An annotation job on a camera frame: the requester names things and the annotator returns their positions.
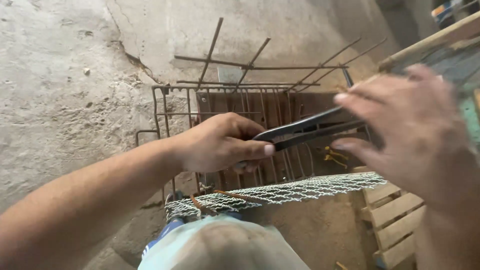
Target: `expanded metal mesh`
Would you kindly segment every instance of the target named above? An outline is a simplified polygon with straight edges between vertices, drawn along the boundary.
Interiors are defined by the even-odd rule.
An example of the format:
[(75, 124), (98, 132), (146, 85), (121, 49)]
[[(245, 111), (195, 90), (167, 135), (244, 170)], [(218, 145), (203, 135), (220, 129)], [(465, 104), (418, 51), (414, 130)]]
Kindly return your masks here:
[[(320, 196), (332, 196), (337, 193), (346, 193), (363, 188), (373, 188), (378, 184), (385, 183), (387, 182), (377, 173), (363, 172), (318, 176), (291, 183), (244, 188), (230, 192), (262, 200), (266, 204), (283, 204), (290, 201), (318, 199)], [(262, 205), (219, 193), (198, 196), (195, 199), (202, 206), (217, 212), (237, 212)], [(165, 208), (168, 221), (174, 218), (200, 216), (201, 214), (191, 199), (167, 203)]]

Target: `rebar grid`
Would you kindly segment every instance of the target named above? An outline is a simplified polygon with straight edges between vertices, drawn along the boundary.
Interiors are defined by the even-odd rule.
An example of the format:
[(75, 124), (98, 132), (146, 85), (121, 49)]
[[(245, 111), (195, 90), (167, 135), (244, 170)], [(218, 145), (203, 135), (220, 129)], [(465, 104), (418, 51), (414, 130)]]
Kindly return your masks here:
[[(216, 114), (222, 114), (222, 113), (226, 113), (226, 112), (230, 112), (230, 111), (234, 111), (235, 113), (243, 115), (243, 116), (245, 116), (247, 118), (250, 118), (250, 119), (252, 119), (253, 115), (261, 114), (263, 116), (263, 118), (265, 119), (265, 121), (263, 123), (265, 129), (272, 128), (273, 126), (268, 126), (267, 121), (266, 121), (267, 112), (265, 110), (265, 103), (264, 103), (265, 102), (265, 100), (264, 100), (264, 95), (265, 94), (273, 95), (273, 97), (274, 97), (273, 100), (274, 100), (274, 103), (275, 103), (275, 119), (276, 119), (276, 122), (277, 122), (276, 126), (291, 123), (291, 122), (294, 122), (296, 120), (299, 120), (300, 118), (304, 117), (304, 116), (302, 116), (302, 111), (301, 111), (302, 110), (302, 105), (300, 106), (300, 110), (298, 112), (298, 115), (296, 115), (296, 113), (292, 113), (292, 107), (291, 107), (291, 102), (290, 102), (291, 101), (290, 93), (299, 93), (299, 92), (301, 92), (301, 91), (303, 91), (303, 90), (305, 90), (305, 89), (307, 89), (311, 86), (320, 86), (321, 84), (319, 84), (318, 81), (320, 81), (322, 78), (326, 77), (328, 74), (330, 74), (331, 72), (333, 72), (336, 69), (343, 69), (343, 70), (347, 69), (348, 68), (347, 65), (349, 63), (351, 63), (352, 61), (354, 61), (354, 60), (358, 59), (359, 57), (365, 55), (366, 53), (368, 53), (369, 51), (373, 50), (374, 48), (376, 48), (377, 46), (381, 45), (382, 43), (384, 43), (386, 41), (386, 38), (385, 38), (382, 41), (380, 41), (379, 43), (375, 44), (374, 46), (368, 48), (367, 50), (365, 50), (364, 52), (362, 52), (358, 56), (350, 59), (349, 61), (346, 61), (343, 64), (339, 64), (339, 65), (327, 66), (326, 64), (328, 62), (330, 62), (331, 60), (333, 60), (336, 56), (338, 56), (342, 52), (346, 51), (348, 48), (350, 48), (354, 44), (358, 43), (361, 40), (361, 37), (357, 38), (356, 40), (352, 41), (351, 43), (349, 43), (348, 45), (343, 47), (341, 50), (339, 50), (338, 52), (333, 54), (327, 60), (319, 62), (318, 65), (316, 65), (316, 66), (296, 66), (296, 67), (294, 67), (294, 66), (289, 66), (289, 67), (262, 66), (262, 67), (259, 67), (259, 66), (254, 66), (253, 63), (259, 57), (260, 53), (264, 50), (264, 48), (266, 47), (266, 45), (270, 41), (270, 38), (267, 38), (263, 42), (263, 44), (260, 46), (260, 48), (258, 49), (256, 54), (254, 55), (252, 60), (250, 62), (248, 62), (247, 64), (235, 63), (235, 62), (230, 62), (230, 61), (219, 61), (219, 60), (212, 59), (212, 53), (213, 53), (213, 50), (215, 48), (215, 44), (216, 44), (216, 41), (218, 39), (218, 35), (219, 35), (219, 32), (220, 32), (220, 28), (222, 26), (222, 23), (223, 23), (223, 18), (220, 18), (219, 21), (218, 21), (216, 30), (215, 30), (215, 34), (214, 34), (214, 37), (213, 37), (213, 40), (212, 40), (212, 43), (211, 43), (211, 46), (210, 46), (210, 50), (209, 50), (208, 55), (205, 59), (195, 58), (195, 57), (187, 57), (187, 56), (179, 56), (179, 55), (174, 56), (175, 59), (187, 60), (187, 61), (197, 61), (197, 62), (204, 62), (205, 63), (205, 65), (202, 69), (201, 76), (199, 77), (198, 81), (185, 81), (185, 80), (177, 81), (177, 83), (193, 84), (193, 85), (196, 85), (196, 86), (160, 86), (160, 85), (152, 86), (152, 95), (153, 95), (153, 101), (154, 101), (154, 122), (155, 122), (156, 127), (155, 127), (154, 130), (139, 130), (139, 131), (137, 131), (136, 134), (135, 134), (136, 146), (139, 145), (139, 134), (140, 133), (156, 133), (157, 139), (161, 138), (158, 117), (162, 117), (162, 116), (164, 117), (164, 121), (165, 121), (164, 125), (165, 125), (165, 128), (166, 128), (166, 137), (170, 137), (168, 118), (171, 117), (171, 116), (174, 116), (174, 115), (188, 116), (189, 128), (192, 128), (193, 127), (193, 123), (192, 123), (192, 116), (193, 115), (197, 116), (197, 119), (201, 121), (202, 118), (198, 117), (198, 116), (201, 116), (201, 115), (205, 115), (205, 116), (216, 115)], [(206, 82), (206, 81), (204, 81), (204, 76), (205, 76), (206, 70), (208, 68), (208, 65), (210, 63), (240, 67), (243, 70), (242, 76), (237, 83)], [(246, 74), (249, 70), (308, 70), (308, 69), (311, 69), (312, 71), (308, 75), (306, 75), (304, 78), (302, 78), (301, 80), (299, 80), (297, 82), (293, 82), (293, 83), (278, 83), (278, 82), (242, 83), (243, 79), (245, 78), (245, 76), (246, 76)], [(310, 83), (305, 82), (306, 79), (308, 79), (310, 76), (312, 76), (316, 71), (318, 71), (320, 69), (329, 69), (329, 71), (326, 72), (325, 74), (323, 74), (322, 76), (320, 76), (318, 79), (316, 79), (316, 80), (314, 80)], [(303, 86), (303, 88), (302, 89), (296, 89), (296, 87), (298, 87), (298, 86)], [(157, 107), (158, 107), (157, 99), (156, 99), (156, 90), (157, 89), (160, 89), (161, 93), (162, 93), (163, 112), (158, 112), (158, 110), (157, 110)], [(168, 95), (169, 92), (173, 92), (174, 90), (175, 91), (186, 91), (187, 112), (184, 112), (184, 111), (182, 111), (182, 112), (177, 112), (177, 111), (176, 112), (168, 112), (166, 95)], [(202, 112), (200, 112), (200, 110), (199, 111), (192, 111), (191, 104), (190, 104), (191, 103), (191, 97), (190, 97), (191, 90), (193, 90), (194, 93), (196, 93), (196, 92), (205, 92), (206, 93), (206, 102), (208, 104), (208, 111), (202, 111)], [(211, 98), (210, 98), (211, 91), (213, 91), (213, 92), (216, 91), (217, 93), (222, 93), (223, 92), (223, 94), (225, 95), (226, 111), (213, 111), (212, 110), (212, 103), (211, 103)], [(262, 107), (261, 111), (251, 111), (248, 96), (249, 96), (249, 93), (253, 93), (253, 92), (260, 94), (261, 107)], [(239, 109), (229, 107), (228, 102), (227, 102), (228, 101), (228, 95), (240, 95), (241, 111), (239, 111)], [(287, 123), (284, 123), (282, 121), (282, 117), (281, 117), (282, 112), (281, 112), (281, 108), (280, 108), (279, 95), (287, 95), (287, 103), (288, 103), (288, 113), (287, 113), (288, 121), (287, 121)], [(263, 186), (263, 185), (266, 185), (266, 184), (281, 184), (281, 183), (285, 183), (285, 182), (292, 182), (292, 181), (305, 179), (305, 178), (308, 178), (308, 177), (315, 177), (315, 173), (314, 173), (314, 169), (313, 169), (314, 162), (313, 162), (313, 157), (312, 157), (312, 151), (311, 151), (310, 146), (308, 144), (305, 144), (305, 146), (306, 146), (306, 148), (308, 150), (308, 153), (309, 153), (309, 161), (310, 162), (304, 162), (304, 164), (301, 162), (300, 151), (299, 151), (298, 146), (292, 147), (291, 149), (282, 150), (281, 158), (282, 158), (282, 161), (285, 165), (287, 179), (284, 180), (284, 179), (279, 179), (278, 178), (277, 167), (276, 167), (276, 163), (274, 161), (275, 158), (271, 157), (270, 161), (271, 161), (271, 165), (272, 165), (272, 169), (273, 169), (272, 173), (273, 173), (273, 178), (274, 178), (275, 182), (274, 183), (266, 183), (265, 182), (265, 180), (262, 178), (261, 171), (265, 170), (266, 168), (263, 166), (263, 164), (260, 164), (259, 168), (255, 172), (253, 172), (255, 185), (256, 186)], [(291, 154), (292, 154), (291, 152), (292, 151), (295, 152), (294, 153), (295, 158), (291, 158)], [(293, 169), (292, 169), (292, 161), (298, 163), (300, 171), (301, 171), (301, 177), (295, 177)], [(306, 173), (305, 173), (306, 164), (308, 164), (308, 163), (309, 163), (308, 166), (310, 166), (311, 171), (312, 171), (311, 175), (306, 175)], [(202, 194), (202, 190), (201, 190), (201, 187), (200, 187), (200, 178), (201, 178), (201, 174), (195, 173), (195, 184), (196, 184), (197, 195)], [(226, 179), (225, 179), (225, 175), (222, 171), (217, 172), (217, 179), (218, 179), (218, 182), (219, 182), (218, 183), (219, 189), (225, 190), (224, 189), (224, 183), (225, 183)], [(176, 199), (175, 198), (175, 196), (176, 196), (175, 179), (173, 178), (171, 180), (171, 182), (172, 182), (172, 192), (173, 192), (173, 196), (174, 196), (174, 200), (175, 200)], [(237, 183), (238, 183), (238, 189), (245, 188), (245, 186), (243, 184), (243, 176), (242, 175), (237, 174)]]

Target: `concrete floor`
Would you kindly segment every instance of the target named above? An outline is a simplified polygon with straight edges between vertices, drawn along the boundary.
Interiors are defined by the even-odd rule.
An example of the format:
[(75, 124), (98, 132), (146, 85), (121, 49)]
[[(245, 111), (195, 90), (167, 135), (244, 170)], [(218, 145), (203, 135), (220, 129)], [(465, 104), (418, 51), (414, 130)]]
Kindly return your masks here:
[[(0, 211), (48, 181), (131, 149), (136, 130), (154, 127), (149, 86), (197, 79), (201, 65), (174, 60), (173, 54), (206, 55), (220, 16), (225, 20), (213, 57), (223, 60), (249, 61), (266, 37), (272, 41), (258, 64), (316, 64), (361, 35), (363, 41), (336, 59), (344, 61), (389, 38), (351, 64), (354, 80), (373, 74), (376, 62), (436, 30), (429, 1), (415, 0), (394, 11), (381, 11), (374, 0), (0, 0), (0, 7)], [(215, 71), (211, 65), (206, 79), (216, 80)], [(295, 81), (303, 74), (252, 72), (246, 81)], [(331, 75), (313, 90), (330, 91), (343, 82), (341, 72)], [(182, 96), (171, 98), (180, 107), (186, 104)], [(172, 128), (181, 132), (186, 125)], [(190, 182), (182, 184), (188, 188)], [(335, 200), (307, 204), (327, 213), (334, 204), (330, 199)], [(255, 211), (265, 216), (280, 211), (270, 210)], [(354, 210), (345, 211), (355, 219)], [(328, 213), (323, 220), (335, 220), (336, 213)], [(163, 219), (162, 209), (140, 210), (87, 268), (131, 269), (126, 262), (138, 263)], [(317, 221), (309, 222), (315, 227)], [(280, 231), (295, 232), (290, 226)], [(333, 235), (344, 239), (355, 226), (350, 222)], [(319, 248), (328, 246), (325, 239), (318, 239)], [(336, 249), (338, 258), (348, 260), (361, 246), (360, 240), (352, 241), (348, 253)], [(301, 257), (312, 269), (331, 269), (330, 261), (315, 260), (320, 251), (314, 247)], [(368, 266), (360, 254), (353, 258), (359, 265), (352, 269)]]

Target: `left hand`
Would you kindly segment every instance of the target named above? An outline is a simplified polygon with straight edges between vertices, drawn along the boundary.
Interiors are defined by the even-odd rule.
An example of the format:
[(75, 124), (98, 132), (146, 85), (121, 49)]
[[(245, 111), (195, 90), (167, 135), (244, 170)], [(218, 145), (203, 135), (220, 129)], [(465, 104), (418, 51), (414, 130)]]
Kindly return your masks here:
[(275, 152), (269, 142), (251, 140), (265, 129), (252, 120), (229, 112), (209, 118), (200, 125), (172, 137), (179, 145), (184, 171), (216, 172), (248, 160), (238, 173), (253, 172), (260, 159)]

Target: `right hand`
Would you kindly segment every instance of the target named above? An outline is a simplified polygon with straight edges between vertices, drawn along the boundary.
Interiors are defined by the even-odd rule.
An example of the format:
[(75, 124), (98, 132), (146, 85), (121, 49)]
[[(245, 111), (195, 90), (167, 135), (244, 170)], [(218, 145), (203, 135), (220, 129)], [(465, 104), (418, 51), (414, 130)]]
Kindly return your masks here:
[(351, 152), (430, 206), (455, 211), (458, 204), (480, 201), (476, 151), (452, 85), (423, 65), (407, 72), (409, 78), (374, 77), (335, 98), (383, 138), (384, 148), (356, 138), (339, 139), (332, 147)]

